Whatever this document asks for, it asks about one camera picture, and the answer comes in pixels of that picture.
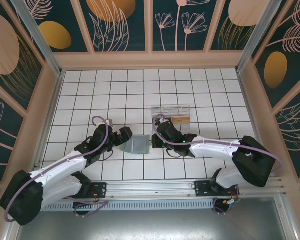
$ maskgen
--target clear plastic box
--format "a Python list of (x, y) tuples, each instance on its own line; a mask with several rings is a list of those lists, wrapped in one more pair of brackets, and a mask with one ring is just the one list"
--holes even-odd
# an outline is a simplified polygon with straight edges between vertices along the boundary
[(156, 115), (163, 114), (182, 134), (190, 133), (190, 112), (189, 105), (164, 105), (153, 106), (151, 108), (152, 121)]

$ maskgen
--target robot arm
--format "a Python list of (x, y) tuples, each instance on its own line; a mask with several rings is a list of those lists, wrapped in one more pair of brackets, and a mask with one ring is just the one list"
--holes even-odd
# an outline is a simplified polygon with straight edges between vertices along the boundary
[(196, 134), (183, 135), (168, 120), (161, 120), (157, 132), (170, 143), (200, 143), (182, 146), (172, 145), (162, 141), (154, 134), (152, 136), (152, 147), (154, 149), (167, 148), (167, 150), (173, 150), (182, 157), (216, 158), (234, 163), (234, 166), (227, 169), (218, 169), (212, 177), (210, 185), (216, 194), (218, 194), (218, 191), (224, 191), (224, 189), (245, 182), (257, 187), (264, 187), (276, 162), (274, 158), (266, 154), (236, 146), (241, 145), (267, 151), (250, 136), (245, 136), (242, 140), (220, 141), (207, 139)]
[[(81, 171), (98, 161), (103, 153), (110, 152), (113, 147), (126, 143), (133, 135), (129, 127), (121, 128), (121, 134), (113, 132), (110, 123), (111, 121), (108, 120), (108, 137), (105, 144), (93, 154), (82, 156), (82, 154), (98, 148), (104, 141), (106, 136), (105, 124), (100, 124), (94, 131), (93, 136), (88, 137), (76, 146), (74, 151), (52, 165), (30, 173), (23, 170), (17, 172), (4, 192), (0, 200), (0, 206), (6, 210), (16, 192), (25, 183), (38, 175), (41, 176), (21, 191), (9, 210), (9, 215), (21, 226), (30, 223), (42, 208), (54, 202), (69, 196), (76, 198), (76, 195), (79, 194), (85, 196), (90, 189), (91, 181)], [(47, 169), (51, 170), (46, 174), (42, 174)]]

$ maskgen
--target grid tile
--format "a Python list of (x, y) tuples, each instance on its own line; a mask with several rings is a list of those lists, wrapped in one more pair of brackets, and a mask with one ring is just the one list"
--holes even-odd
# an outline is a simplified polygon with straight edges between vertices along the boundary
[(124, 161), (123, 180), (143, 180), (143, 179), (144, 179), (143, 160)]
[(160, 82), (161, 94), (176, 94), (176, 82), (175, 81), (161, 81)]
[(112, 82), (125, 82), (127, 81), (128, 70), (113, 70)]
[(74, 110), (71, 125), (89, 125), (91, 110)]
[(173, 69), (160, 69), (159, 77), (160, 81), (174, 81), (175, 71)]
[(165, 179), (164, 160), (144, 160), (144, 179), (160, 180)]
[(71, 118), (72, 118), (73, 111), (72, 110), (66, 110), (66, 111), (55, 111), (55, 116), (53, 120), (53, 125), (70, 125), (71, 124)]
[(57, 110), (73, 110), (75, 106), (76, 96), (60, 96)]
[(126, 103), (126, 95), (110, 95), (109, 109), (125, 109)]
[[(93, 116), (113, 120), (113, 131), (125, 125), (135, 135), (153, 134), (151, 107), (190, 106), (190, 132), (225, 141), (254, 137), (234, 69), (139, 69), (67, 72), (43, 166), (69, 154), (92, 136)], [(96, 124), (102, 121), (95, 119)], [(163, 149), (149, 154), (124, 153), (119, 147), (100, 156), (83, 172), (93, 181), (197, 179), (231, 167), (213, 158), (171, 158)]]
[(128, 82), (127, 94), (143, 94), (144, 83), (142, 81)]
[(96, 81), (97, 71), (82, 71), (80, 83), (94, 83)]
[(61, 96), (75, 96), (77, 95), (78, 83), (63, 84), (61, 90)]
[(222, 68), (221, 69), (222, 77), (224, 80), (235, 80), (238, 79), (236, 70), (233, 68)]
[(159, 70), (158, 69), (143, 70), (143, 80), (144, 81), (159, 81)]
[(77, 95), (93, 95), (94, 94), (95, 83), (80, 83)]
[(93, 96), (92, 109), (108, 109), (109, 95)]
[(245, 99), (242, 93), (228, 93), (227, 95), (231, 107), (246, 106)]
[(102, 179), (106, 180), (122, 180), (124, 161), (104, 161), (102, 170)]
[(98, 70), (96, 72), (96, 82), (111, 82), (112, 71), (111, 70)]
[(208, 80), (222, 80), (221, 71), (218, 68), (208, 68), (205, 70)]
[(207, 80), (206, 71), (204, 69), (190, 69), (192, 80)]
[(75, 110), (91, 109), (92, 96), (77, 96), (75, 99)]
[(143, 70), (128, 70), (128, 82), (136, 82), (144, 80)]
[(191, 81), (177, 81), (176, 90), (178, 94), (192, 94), (194, 92)]
[(187, 179), (205, 179), (207, 177), (203, 158), (185, 158), (184, 165)]
[(208, 85), (208, 81), (193, 81), (192, 82), (193, 85), (193, 92), (195, 94), (209, 94), (210, 90), (209, 90), (209, 85)]
[(112, 82), (110, 95), (122, 95), (127, 94), (127, 83), (126, 82)]
[(110, 87), (110, 82), (98, 82), (95, 84), (93, 95), (109, 95)]
[(143, 83), (144, 94), (158, 94), (160, 93), (160, 85), (158, 81), (145, 81)]
[(190, 69), (175, 69), (175, 80), (188, 81), (191, 80)]
[(165, 159), (164, 172), (166, 179), (185, 179), (186, 173), (184, 159)]
[(142, 109), (143, 107), (144, 107), (144, 96), (143, 95), (127, 95), (126, 96), (126, 108), (127, 109)]
[(81, 71), (67, 71), (64, 76), (64, 83), (78, 83)]

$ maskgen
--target purple cable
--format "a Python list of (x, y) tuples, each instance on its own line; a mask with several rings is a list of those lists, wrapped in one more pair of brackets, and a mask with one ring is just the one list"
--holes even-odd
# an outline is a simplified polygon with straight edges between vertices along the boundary
[[(56, 165), (53, 165), (49, 168), (47, 168), (46, 170), (44, 170), (42, 173), (40, 173), (39, 175), (35, 176), (34, 178), (32, 178), (31, 180), (27, 181), (22, 187), (20, 187), (20, 189), (14, 194), (14, 196), (12, 197), (11, 201), (9, 202), (8, 206), (6, 207), (6, 210), (4, 212), (4, 219), (6, 222), (8, 223), (13, 223), (15, 220), (14, 219), (9, 219), (8, 217), (8, 214), (9, 214), (9, 211), (10, 211), (10, 208), (12, 206), (12, 204), (14, 203), (14, 201), (16, 200), (16, 198), (18, 197), (18, 195), (29, 185), (31, 184), (32, 182), (34, 182), (35, 180), (37, 180), (38, 178), (40, 178), (41, 176), (43, 176), (44, 174), (48, 173), (50, 170), (60, 166), (61, 164), (64, 164), (68, 161), (71, 161), (73, 159), (76, 159), (76, 158), (81, 158), (81, 157), (85, 157), (87, 155), (90, 155), (90, 154), (93, 154), (95, 153), (96, 151), (98, 151), (107, 141), (108, 139), (108, 135), (109, 135), (109, 127), (108, 127), (108, 124), (106, 122), (105, 119), (103, 119), (101, 116), (94, 116), (92, 118), (92, 124), (94, 126), (97, 126), (95, 124), (95, 119), (101, 119), (103, 121), (103, 123), (105, 124), (105, 137), (104, 137), (104, 140), (103, 142), (100, 144), (100, 146), (98, 146), (96, 149), (90, 151), (90, 152), (87, 152), (85, 154), (80, 154), (80, 155), (76, 155), (76, 156), (72, 156), (72, 157), (69, 157), (65, 160), (62, 160), (61, 162), (58, 162)], [(98, 202), (98, 204), (102, 204), (102, 203), (105, 203), (102, 207), (104, 207), (106, 204), (108, 204), (108, 202)], [(85, 202), (85, 204), (88, 204), (88, 205), (93, 205), (93, 203), (90, 203), (90, 202)]]
[[(86, 202), (86, 201), (77, 200), (77, 199), (72, 198), (70, 196), (66, 197), (66, 199), (70, 199), (70, 200), (72, 200), (74, 202), (80, 203), (80, 205), (76, 206), (76, 208), (74, 209), (74, 213), (75, 213), (76, 217), (81, 217), (81, 218), (87, 218), (89, 216), (92, 216), (93, 214), (96, 214), (97, 212), (100, 211), (100, 209), (102, 209), (104, 206), (106, 206), (109, 203), (109, 201), (103, 201), (103, 202)], [(85, 205), (101, 205), (101, 206), (98, 209), (96, 209), (94, 211), (91, 211), (91, 212), (89, 212), (89, 213), (87, 213), (85, 215), (79, 215), (77, 213), (78, 208), (80, 208), (82, 206), (85, 206)]]
[(170, 144), (170, 145), (173, 145), (173, 146), (187, 146), (187, 145), (192, 145), (192, 144), (218, 144), (218, 145), (224, 145), (224, 146), (231, 146), (231, 147), (237, 147), (237, 148), (242, 148), (242, 149), (248, 149), (248, 150), (251, 150), (251, 151), (255, 151), (255, 152), (259, 152), (261, 154), (265, 154), (265, 155), (268, 155), (269, 157), (277, 160), (280, 164), (280, 166), (277, 168), (277, 169), (274, 169), (272, 170), (271, 173), (277, 173), (279, 172), (282, 167), (283, 167), (283, 162), (280, 158), (278, 158), (277, 156), (273, 155), (272, 153), (268, 152), (268, 151), (264, 151), (262, 149), (259, 149), (259, 148), (255, 148), (255, 147), (251, 147), (251, 146), (245, 146), (245, 145), (241, 145), (241, 144), (235, 144), (235, 143), (229, 143), (229, 142), (221, 142), (221, 141), (213, 141), (213, 140), (203, 140), (203, 141), (192, 141), (192, 142), (185, 142), (185, 143), (175, 143), (175, 142), (170, 142), (170, 141), (167, 141), (165, 140), (161, 135), (160, 133), (157, 131), (156, 129), (156, 119), (158, 117), (161, 117), (163, 119), (165, 119), (165, 115), (163, 114), (158, 114), (156, 115), (154, 118), (153, 118), (153, 121), (152, 121), (152, 128), (155, 132), (155, 134), (158, 136), (159, 139), (161, 139), (163, 142), (167, 143), (167, 144)]

